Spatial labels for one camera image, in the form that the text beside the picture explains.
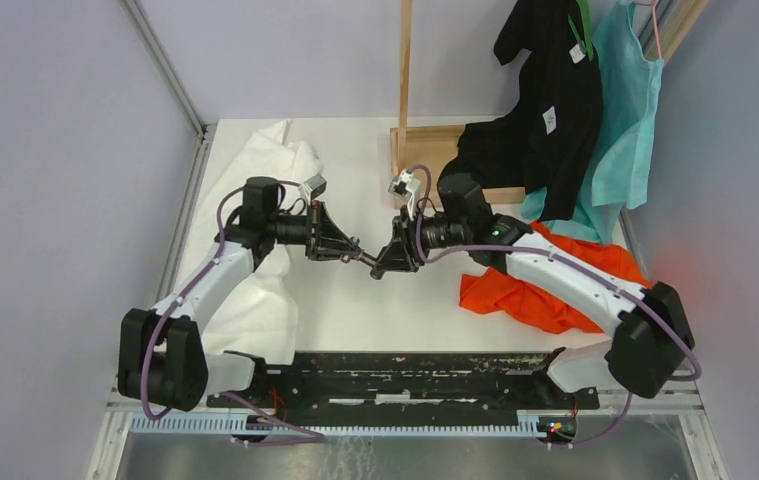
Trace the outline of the dark metal faucet body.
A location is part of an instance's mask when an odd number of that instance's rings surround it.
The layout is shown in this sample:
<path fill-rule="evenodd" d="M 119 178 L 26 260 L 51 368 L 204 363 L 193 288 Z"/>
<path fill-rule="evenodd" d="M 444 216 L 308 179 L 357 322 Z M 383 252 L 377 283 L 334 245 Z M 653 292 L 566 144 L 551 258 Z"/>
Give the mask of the dark metal faucet body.
<path fill-rule="evenodd" d="M 382 256 L 370 256 L 365 254 L 362 261 L 370 267 L 370 277 L 374 280 L 382 280 L 388 272 L 388 264 Z"/>

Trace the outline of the small silver tee fitting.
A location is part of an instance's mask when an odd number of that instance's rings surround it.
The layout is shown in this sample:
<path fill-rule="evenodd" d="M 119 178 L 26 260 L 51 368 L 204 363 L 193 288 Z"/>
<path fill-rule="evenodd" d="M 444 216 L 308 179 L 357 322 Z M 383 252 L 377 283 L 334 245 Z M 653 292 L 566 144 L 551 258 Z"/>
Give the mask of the small silver tee fitting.
<path fill-rule="evenodd" d="M 342 256 L 343 263 L 358 262 L 373 267 L 375 258 L 367 253 L 361 246 L 357 237 L 351 237 L 348 240 L 347 253 Z"/>

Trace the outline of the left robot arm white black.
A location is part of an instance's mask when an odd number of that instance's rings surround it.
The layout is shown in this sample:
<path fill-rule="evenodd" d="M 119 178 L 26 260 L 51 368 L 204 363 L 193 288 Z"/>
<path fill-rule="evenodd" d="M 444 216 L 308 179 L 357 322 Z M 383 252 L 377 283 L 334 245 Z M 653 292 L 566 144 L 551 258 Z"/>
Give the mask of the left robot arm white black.
<path fill-rule="evenodd" d="M 325 181 L 302 183 L 305 211 L 282 209 L 286 180 L 249 178 L 221 200 L 217 234 L 201 264 L 173 293 L 148 309 L 133 308 L 120 324 L 117 389 L 138 399 L 145 416 L 158 420 L 172 410 L 188 412 L 214 394 L 232 392 L 249 407 L 262 404 L 269 379 L 256 369 L 258 356 L 208 355 L 201 334 L 231 292 L 262 265 L 276 245 L 301 245 L 312 261 L 375 264 L 355 237 L 329 216 L 319 195 Z"/>

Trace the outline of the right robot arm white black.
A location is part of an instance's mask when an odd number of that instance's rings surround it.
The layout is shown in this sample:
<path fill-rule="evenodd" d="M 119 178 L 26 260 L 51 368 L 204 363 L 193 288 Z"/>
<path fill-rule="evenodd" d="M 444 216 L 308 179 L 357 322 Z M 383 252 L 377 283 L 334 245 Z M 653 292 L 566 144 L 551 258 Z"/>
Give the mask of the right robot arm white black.
<path fill-rule="evenodd" d="M 430 186 L 413 169 L 391 180 L 390 193 L 405 203 L 392 220 L 391 239 L 374 261 L 372 277 L 414 273 L 464 252 L 475 263 L 538 287 L 587 317 L 607 340 L 551 352 L 532 382 L 540 405 L 557 408 L 572 393 L 591 387 L 621 387 L 651 399 L 669 381 L 702 376 L 675 288 L 664 282 L 644 287 L 567 253 L 530 224 L 493 212 L 468 174 L 440 180 L 441 209 L 428 216 L 424 207 Z"/>

